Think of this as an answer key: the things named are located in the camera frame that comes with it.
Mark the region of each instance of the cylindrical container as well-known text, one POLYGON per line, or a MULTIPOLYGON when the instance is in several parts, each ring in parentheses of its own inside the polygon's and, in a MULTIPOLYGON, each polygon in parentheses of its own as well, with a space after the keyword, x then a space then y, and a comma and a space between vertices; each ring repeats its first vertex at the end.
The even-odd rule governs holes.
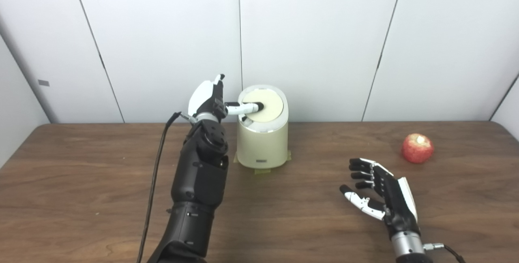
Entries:
POLYGON ((238 116, 237 158, 254 169, 279 167, 288 156, 289 106, 285 94, 269 85, 243 90, 239 103, 261 102, 263 110, 238 116))

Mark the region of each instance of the robotic arm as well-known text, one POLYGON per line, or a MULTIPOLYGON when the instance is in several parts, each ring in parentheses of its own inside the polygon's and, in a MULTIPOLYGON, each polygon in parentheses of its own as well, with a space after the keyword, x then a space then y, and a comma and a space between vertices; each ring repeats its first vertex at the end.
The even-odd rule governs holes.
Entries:
POLYGON ((407 179, 396 179, 382 165, 365 158, 352 158, 349 169, 355 171, 352 178, 363 180, 356 183, 357 189, 373 189, 384 203, 358 195, 347 185, 339 189, 362 212, 384 222, 393 243, 396 262, 432 263, 425 250, 443 248, 443 245, 422 245, 415 202, 407 179))
POLYGON ((184 141, 171 187, 174 205, 165 233, 148 263, 205 263, 215 209, 223 200, 229 158, 225 129, 228 114, 256 112, 261 103, 223 102, 224 75, 205 81, 189 100, 192 127, 184 141))

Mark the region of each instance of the container lid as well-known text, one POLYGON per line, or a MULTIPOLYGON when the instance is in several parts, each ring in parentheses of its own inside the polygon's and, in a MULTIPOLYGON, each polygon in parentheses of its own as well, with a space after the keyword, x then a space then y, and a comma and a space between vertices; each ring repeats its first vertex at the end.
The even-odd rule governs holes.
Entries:
POLYGON ((275 86, 255 85, 245 88, 239 103, 261 102, 263 110, 238 115, 238 122, 253 132, 273 132, 287 124, 289 108, 285 94, 275 86))
POLYGON ((254 90, 243 97, 243 103, 261 102, 265 106, 263 110, 247 113, 247 117, 257 122, 269 122, 280 116, 283 112, 283 100, 272 90, 254 90))

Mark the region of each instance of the white wall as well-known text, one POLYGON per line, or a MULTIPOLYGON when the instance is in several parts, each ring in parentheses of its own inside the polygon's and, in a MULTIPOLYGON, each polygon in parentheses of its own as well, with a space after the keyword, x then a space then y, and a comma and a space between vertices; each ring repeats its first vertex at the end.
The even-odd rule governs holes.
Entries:
POLYGON ((519 0, 398 0, 380 64, 396 0, 82 1, 95 38, 79 0, 0 0, 55 122, 164 122, 217 73, 226 100, 280 87, 292 121, 488 120, 519 72, 519 0))
POLYGON ((519 82, 510 89, 492 121, 504 126, 519 141, 519 82))
POLYGON ((361 121, 396 0, 240 0, 243 85, 279 87, 291 121, 361 121))
POLYGON ((53 122, 122 121, 79 0, 0 0, 0 28, 53 122))
POLYGON ((0 167, 27 136, 48 123, 24 75, 0 36, 0 167))
POLYGON ((519 72, 519 0, 398 0, 365 121, 489 120, 519 72))
POLYGON ((241 92, 239 0, 82 0, 126 122, 165 122, 204 80, 241 92))

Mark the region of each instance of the red apple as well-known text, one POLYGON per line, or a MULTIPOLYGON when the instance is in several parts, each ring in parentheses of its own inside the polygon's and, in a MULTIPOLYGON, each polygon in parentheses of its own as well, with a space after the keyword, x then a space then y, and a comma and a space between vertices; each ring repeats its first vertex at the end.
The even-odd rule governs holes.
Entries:
POLYGON ((425 135, 413 133, 408 135, 402 144, 402 155, 415 164, 427 161, 434 152, 432 141, 425 135))

